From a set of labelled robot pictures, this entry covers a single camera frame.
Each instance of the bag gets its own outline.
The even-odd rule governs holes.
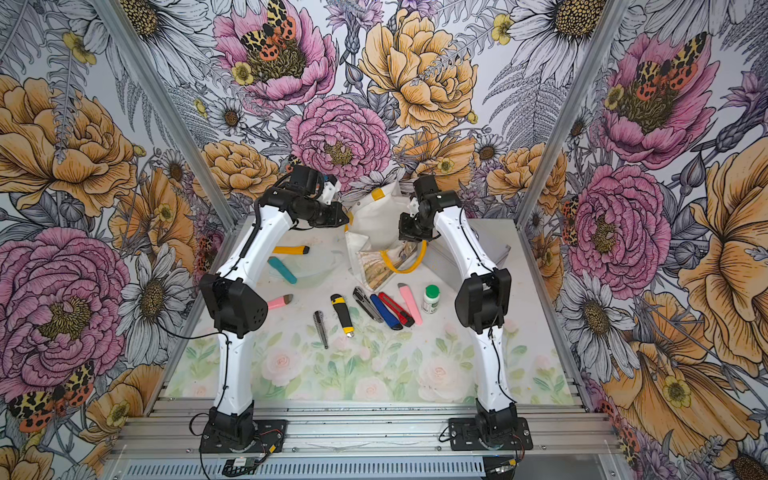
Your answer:
[[[397,182],[376,188],[348,212],[346,248],[353,276],[368,290],[377,291],[417,250],[418,244],[398,240],[400,214],[408,212],[410,199],[400,194]],[[410,273],[421,263],[399,273]]]

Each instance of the black mounting plate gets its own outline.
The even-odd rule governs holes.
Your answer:
[[[533,449],[531,430],[528,428],[528,420],[518,417],[518,429],[515,432],[522,440],[522,446],[526,450]],[[451,450],[454,452],[467,452],[469,450],[516,450],[521,451],[520,442],[511,435],[504,438],[499,448],[489,448],[480,441],[480,431],[473,418],[457,418],[448,420],[448,435],[451,437]]]
[[[221,442],[220,439],[215,439],[213,436],[205,438],[200,443],[200,451],[202,453],[264,453],[272,445],[275,445],[275,451],[273,453],[280,453],[283,451],[283,441],[285,440],[285,431],[288,425],[287,420],[262,420],[254,419],[253,425],[256,428],[257,437],[253,443],[245,450],[233,450],[229,448],[226,442]]]

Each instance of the yellow bag strap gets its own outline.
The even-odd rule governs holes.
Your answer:
[[[416,262],[406,268],[405,270],[397,270],[395,268],[395,265],[392,264],[392,261],[389,259],[389,255],[387,255],[386,250],[379,250],[379,253],[382,255],[382,260],[384,260],[384,264],[387,268],[389,268],[391,271],[395,273],[411,273],[413,270],[416,270],[416,268],[419,267],[419,265],[422,264],[422,260],[424,260],[424,255],[427,253],[427,241],[422,240],[422,251],[419,252],[419,256],[416,257]]]

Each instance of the silver utility knife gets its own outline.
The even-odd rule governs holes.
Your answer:
[[[352,296],[355,297],[355,301],[358,305],[360,305],[360,308],[366,311],[368,313],[368,316],[374,319],[376,322],[384,323],[384,319],[382,318],[379,311],[376,309],[376,306],[373,305],[371,300],[368,298],[365,292],[362,291],[362,288],[359,286],[356,286],[355,289],[352,292]]]
[[[317,334],[320,335],[320,339],[323,341],[323,346],[328,350],[328,337],[326,336],[326,327],[323,325],[323,312],[317,310],[313,317],[315,319]]]

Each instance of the green bottle cap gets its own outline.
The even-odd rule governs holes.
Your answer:
[[[440,289],[437,285],[430,285],[427,287],[426,294],[429,298],[437,298],[440,296]]]

